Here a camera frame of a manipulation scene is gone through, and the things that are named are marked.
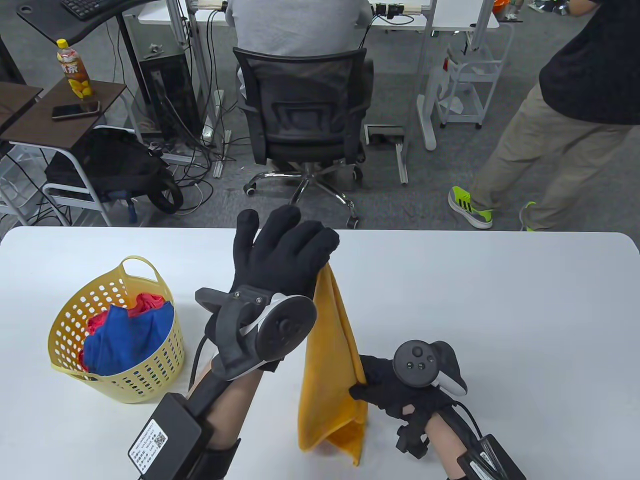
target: neon yellow sneaker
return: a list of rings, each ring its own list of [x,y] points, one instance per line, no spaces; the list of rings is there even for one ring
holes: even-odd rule
[[[476,210],[471,206],[471,194],[458,186],[449,190],[449,207],[461,214],[475,228],[486,230],[493,226],[492,210]]]
[[[527,207],[530,207],[531,205],[535,205],[536,202],[527,202],[524,207],[522,207],[520,209],[520,214],[518,215],[520,217],[520,223],[522,224],[522,227],[520,227],[520,231],[521,232],[535,232],[535,230],[533,228],[529,228],[527,227],[527,225],[524,224],[524,209]]]

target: black glove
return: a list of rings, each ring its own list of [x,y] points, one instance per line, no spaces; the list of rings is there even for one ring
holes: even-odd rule
[[[366,385],[353,385],[349,389],[355,400],[364,400],[384,410],[395,419],[408,420],[403,415],[406,405],[413,405],[415,411],[426,414],[427,418],[441,409],[454,405],[455,402],[445,392],[431,385],[424,388],[413,388],[402,383],[396,376],[393,362],[386,358],[360,355],[360,361],[367,378]]]
[[[249,285],[313,299],[318,272],[338,247],[340,237],[319,221],[300,223],[300,218],[300,209],[293,205],[277,208],[254,242],[260,225],[258,213],[240,212],[234,239],[236,275],[232,291]]]

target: blue cloth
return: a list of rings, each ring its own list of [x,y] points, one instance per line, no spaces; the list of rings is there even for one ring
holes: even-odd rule
[[[166,340],[173,324],[173,305],[129,318],[112,305],[104,325],[84,341],[84,364],[91,373],[115,375],[148,359]]]

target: white desk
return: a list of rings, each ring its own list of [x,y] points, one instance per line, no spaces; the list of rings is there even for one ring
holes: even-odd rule
[[[179,0],[182,6],[182,11],[187,12],[185,0]],[[405,5],[417,5],[421,6],[425,2],[422,0],[407,0],[403,2]],[[470,25],[476,23],[478,20],[478,14],[482,0],[440,0],[436,8],[436,16],[433,19],[433,26],[440,31],[456,31],[456,30],[470,30]],[[211,12],[207,10],[198,10],[196,12],[196,19],[198,22],[206,23],[207,18]],[[381,19],[376,19],[373,22],[372,28],[381,29],[398,29],[398,30],[423,30],[426,25],[426,19],[422,15],[412,15],[414,21],[409,25],[404,26],[390,26],[387,22]],[[138,20],[142,24],[155,24],[155,25],[169,25],[171,24],[169,18],[169,11],[166,7],[165,0],[157,0],[155,2],[147,3],[140,14]],[[405,23],[406,18],[396,18],[389,20],[390,22],[396,22],[399,24]],[[212,24],[217,26],[227,25],[225,21],[224,13],[217,13],[212,21]],[[489,28],[497,28],[498,22],[494,16],[489,21]]]
[[[138,478],[126,452],[154,405],[116,403],[53,371],[49,328],[85,282],[142,255],[173,291],[188,365],[208,316],[193,293],[230,285],[233,235],[8,233],[0,244],[0,477]],[[629,238],[362,230],[340,239],[332,268],[361,353],[391,356],[412,338],[449,341],[469,385],[465,403],[529,479],[637,479],[640,255]],[[300,347],[265,375],[228,480],[445,478],[433,451],[418,461],[395,449],[399,422],[376,408],[361,467],[326,447],[303,454],[296,431],[303,359]],[[185,391],[188,370],[174,390]]]

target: qr code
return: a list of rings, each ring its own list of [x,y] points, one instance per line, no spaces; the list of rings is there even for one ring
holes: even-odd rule
[[[156,446],[161,449],[166,442],[166,437],[162,433],[158,433],[154,438],[154,442],[156,443]]]

